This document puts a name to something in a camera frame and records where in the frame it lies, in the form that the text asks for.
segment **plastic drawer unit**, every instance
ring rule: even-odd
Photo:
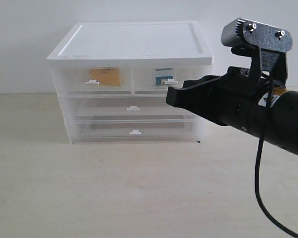
[[[71,143],[202,140],[203,119],[165,103],[212,73],[198,22],[80,23],[48,63]]]

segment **drawer handle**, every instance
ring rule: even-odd
[[[85,82],[85,84],[96,84],[96,85],[98,85],[99,84],[99,82],[97,82],[97,80],[89,80],[88,82]]]
[[[175,81],[174,79],[168,79],[166,81],[163,82],[164,84],[174,84],[174,83],[178,83],[178,81]]]
[[[128,111],[140,111],[140,108],[137,108],[137,106],[130,106],[127,108]]]
[[[132,132],[129,132],[129,135],[141,135],[141,132],[139,130],[133,130]]]

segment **warning label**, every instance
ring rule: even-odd
[[[277,102],[277,100],[284,95],[285,93],[289,92],[286,88],[274,88],[273,96],[272,96],[272,103],[270,107]],[[264,96],[259,100],[258,105],[265,107],[268,101],[268,92],[264,94]]]

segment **cable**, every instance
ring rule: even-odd
[[[268,92],[268,101],[266,103],[266,107],[265,107],[265,115],[264,115],[264,120],[263,120],[263,124],[262,124],[262,130],[260,133],[260,137],[259,137],[259,143],[258,143],[258,149],[257,149],[257,155],[256,155],[256,163],[255,163],[255,195],[256,195],[256,199],[258,202],[259,207],[262,209],[263,213],[265,214],[265,216],[274,224],[276,225],[279,229],[283,230],[284,232],[286,232],[287,234],[289,234],[292,237],[298,238],[298,234],[293,232],[292,230],[288,229],[287,227],[285,227],[284,225],[282,225],[280,222],[278,222],[266,209],[266,207],[264,206],[264,203],[262,201],[262,198],[260,196],[260,192],[259,192],[259,169],[260,169],[260,162],[261,162],[261,157],[262,157],[262,151],[263,151],[263,145],[264,145],[264,139],[265,139],[265,131],[266,131],[266,127],[267,127],[267,122],[269,120],[269,116],[270,116],[270,107],[272,104],[272,97],[273,97],[273,92],[274,92],[274,80],[272,77],[263,74],[262,76],[264,78],[266,78],[267,80],[269,80],[269,92]]]

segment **white lid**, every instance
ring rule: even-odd
[[[190,22],[77,24],[48,57],[52,66],[211,65],[200,25]]]

